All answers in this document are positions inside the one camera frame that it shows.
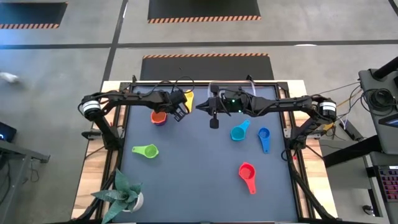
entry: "red measuring cup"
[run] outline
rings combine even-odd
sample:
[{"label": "red measuring cup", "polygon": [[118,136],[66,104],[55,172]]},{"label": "red measuring cup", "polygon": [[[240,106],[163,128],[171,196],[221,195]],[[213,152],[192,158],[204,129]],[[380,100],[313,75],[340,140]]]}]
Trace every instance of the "red measuring cup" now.
[{"label": "red measuring cup", "polygon": [[256,170],[254,166],[250,163],[243,162],[241,167],[239,168],[239,176],[246,182],[249,188],[250,194],[256,193]]}]

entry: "floor mat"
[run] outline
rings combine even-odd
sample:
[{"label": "floor mat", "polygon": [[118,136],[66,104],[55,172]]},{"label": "floor mat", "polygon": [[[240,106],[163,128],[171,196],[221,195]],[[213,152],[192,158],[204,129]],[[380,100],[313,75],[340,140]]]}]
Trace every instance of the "floor mat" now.
[{"label": "floor mat", "polygon": [[257,0],[150,0],[148,23],[260,20]]},{"label": "floor mat", "polygon": [[0,29],[56,29],[67,2],[0,3]]},{"label": "floor mat", "polygon": [[141,80],[273,80],[268,54],[185,54],[146,55],[142,59]]}]

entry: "concrete floor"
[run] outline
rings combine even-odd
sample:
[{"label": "concrete floor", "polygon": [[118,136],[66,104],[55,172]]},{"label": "concrete floor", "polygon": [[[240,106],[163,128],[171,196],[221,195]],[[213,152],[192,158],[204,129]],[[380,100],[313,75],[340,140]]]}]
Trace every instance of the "concrete floor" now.
[{"label": "concrete floor", "polygon": [[[388,0],[258,2],[261,21],[147,24],[148,0],[130,0],[119,43],[398,39],[398,17]],[[59,29],[0,30],[0,48],[110,44],[121,4],[122,0],[69,0]],[[396,57],[398,45],[117,49],[109,79],[139,77],[143,55],[212,52],[269,53],[276,80],[304,80],[307,93],[313,94],[355,82],[359,70],[380,67]],[[109,49],[0,50],[0,70],[22,78],[22,85],[16,86],[0,80],[0,120],[18,129],[17,144],[52,155],[39,169],[40,181],[24,185],[16,223],[70,218],[87,145],[80,133],[91,125],[76,106],[82,96],[100,89],[108,54]],[[354,87],[325,96],[341,102]],[[339,114],[346,110],[342,107]],[[370,115],[360,106],[349,120],[363,136],[375,134]]]}]

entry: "green leaf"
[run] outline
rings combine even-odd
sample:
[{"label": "green leaf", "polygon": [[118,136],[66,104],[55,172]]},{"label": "green leaf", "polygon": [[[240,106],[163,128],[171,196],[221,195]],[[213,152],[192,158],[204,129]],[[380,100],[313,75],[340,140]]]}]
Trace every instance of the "green leaf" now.
[{"label": "green leaf", "polygon": [[104,219],[102,219],[102,224],[105,224],[112,220],[119,212],[127,208],[129,204],[120,200],[115,201],[109,208],[108,212],[105,214]]},{"label": "green leaf", "polygon": [[125,200],[128,198],[129,195],[118,190],[110,190],[108,193],[106,193],[106,196],[116,200]]},{"label": "green leaf", "polygon": [[129,191],[129,179],[120,172],[119,169],[116,169],[116,177],[114,180],[114,184],[117,190],[128,192]]},{"label": "green leaf", "polygon": [[129,191],[129,198],[126,200],[127,203],[133,202],[135,199],[138,198],[138,194],[135,193],[134,191],[130,190]]},{"label": "green leaf", "polygon": [[110,190],[102,190],[102,191],[99,191],[99,192],[92,193],[91,195],[96,197],[96,198],[99,198],[101,200],[104,200],[105,202],[113,203],[115,201],[115,199],[106,195],[109,192],[110,192]]},{"label": "green leaf", "polygon": [[134,206],[136,206],[136,201],[132,202],[129,204],[129,206],[127,206],[127,209],[130,210],[130,212],[132,212],[132,209],[134,208]]},{"label": "green leaf", "polygon": [[133,184],[133,185],[131,185],[130,190],[133,190],[133,191],[135,191],[137,194],[140,194],[140,193],[141,193],[141,186],[142,186],[142,183],[140,183],[140,184]]}]

